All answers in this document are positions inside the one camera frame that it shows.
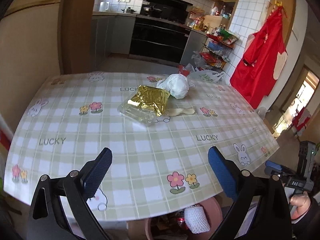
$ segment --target doorway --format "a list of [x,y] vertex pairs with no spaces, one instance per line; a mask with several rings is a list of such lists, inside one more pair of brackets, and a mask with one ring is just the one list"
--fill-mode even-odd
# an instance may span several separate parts
[[319,84],[319,78],[306,66],[301,70],[299,78],[294,84],[291,93],[281,106],[283,115],[273,126],[274,136],[277,138],[283,130],[287,130],[292,124],[292,119],[306,107]]

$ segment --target crumpled white plastic bag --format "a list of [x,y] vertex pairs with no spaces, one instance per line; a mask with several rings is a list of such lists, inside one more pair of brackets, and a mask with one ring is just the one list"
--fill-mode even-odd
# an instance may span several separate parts
[[189,82],[182,74],[172,74],[165,80],[159,80],[157,88],[165,89],[175,98],[181,99],[188,93]]

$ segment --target robotic device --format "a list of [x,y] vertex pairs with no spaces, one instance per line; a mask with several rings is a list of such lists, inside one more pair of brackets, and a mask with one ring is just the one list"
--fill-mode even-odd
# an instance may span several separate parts
[[[281,179],[287,179],[287,184],[295,186],[297,190],[310,189],[309,185],[312,183],[307,180],[310,176],[307,175],[306,179],[299,176],[305,174],[303,171],[306,170],[309,174],[310,163],[313,162],[309,158],[312,156],[308,151],[310,145],[305,147],[302,143],[302,146],[304,150],[300,149],[299,153],[299,172],[294,173],[273,163],[268,166],[271,168],[266,168],[271,175],[269,179],[256,178],[247,170],[240,171],[216,147],[209,149],[209,164],[226,195],[234,200],[228,214],[209,240],[234,239],[254,196],[260,196],[257,210],[247,233],[238,239],[292,239],[289,206]],[[109,240],[86,200],[95,195],[111,162],[112,153],[104,148],[94,161],[87,162],[80,171],[71,171],[65,178],[50,179],[48,175],[41,176],[31,203],[28,239],[82,239],[72,233],[63,211],[59,196],[66,196],[86,239]]]

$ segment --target beige heart-shaped pocket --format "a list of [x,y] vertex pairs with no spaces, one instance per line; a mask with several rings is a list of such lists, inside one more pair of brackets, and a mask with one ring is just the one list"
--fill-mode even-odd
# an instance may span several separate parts
[[273,79],[277,80],[288,58],[288,54],[284,51],[282,54],[278,52],[275,69],[273,71]]

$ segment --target metal screw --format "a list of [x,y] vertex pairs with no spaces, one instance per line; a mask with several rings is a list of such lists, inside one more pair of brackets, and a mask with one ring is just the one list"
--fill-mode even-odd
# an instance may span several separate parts
[[70,172],[70,177],[76,177],[78,176],[79,172],[78,171],[71,171]]
[[249,176],[250,176],[250,172],[247,171],[247,170],[241,171],[241,174],[242,174],[243,176],[245,176],[245,177],[249,177]]
[[277,175],[272,175],[272,179],[275,180],[275,181],[278,181],[279,177]]
[[40,179],[41,179],[41,181],[46,181],[46,180],[47,180],[47,178],[48,178],[48,176],[47,176],[47,175],[42,175]]

